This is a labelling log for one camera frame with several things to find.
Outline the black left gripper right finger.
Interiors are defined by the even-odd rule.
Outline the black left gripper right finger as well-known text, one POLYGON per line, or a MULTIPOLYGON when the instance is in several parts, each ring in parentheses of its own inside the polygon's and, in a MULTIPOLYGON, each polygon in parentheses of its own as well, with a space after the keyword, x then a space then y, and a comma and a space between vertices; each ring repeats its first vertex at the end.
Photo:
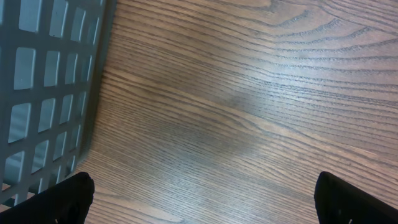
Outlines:
POLYGON ((314 200, 320 224, 397 224, 397 209, 329 172, 318 176, 314 200))

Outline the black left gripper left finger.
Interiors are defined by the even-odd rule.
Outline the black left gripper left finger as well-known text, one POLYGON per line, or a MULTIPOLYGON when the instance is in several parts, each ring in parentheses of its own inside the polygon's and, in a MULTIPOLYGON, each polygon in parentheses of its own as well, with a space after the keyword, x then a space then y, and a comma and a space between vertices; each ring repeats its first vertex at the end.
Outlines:
POLYGON ((1 212, 1 224, 84 224, 94 192, 94 180, 88 173, 79 172, 1 212))

